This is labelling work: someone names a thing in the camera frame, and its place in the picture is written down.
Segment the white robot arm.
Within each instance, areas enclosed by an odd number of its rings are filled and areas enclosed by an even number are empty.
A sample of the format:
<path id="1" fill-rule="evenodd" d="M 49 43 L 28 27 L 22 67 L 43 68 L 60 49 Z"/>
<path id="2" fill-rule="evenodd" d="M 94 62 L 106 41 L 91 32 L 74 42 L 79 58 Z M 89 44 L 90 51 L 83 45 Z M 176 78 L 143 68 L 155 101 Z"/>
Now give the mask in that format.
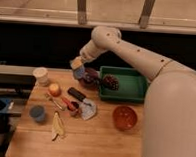
<path id="1" fill-rule="evenodd" d="M 117 28 L 97 26 L 71 61 L 84 63 L 111 51 L 150 81 L 144 98 L 142 157 L 196 157 L 196 71 L 124 41 Z"/>

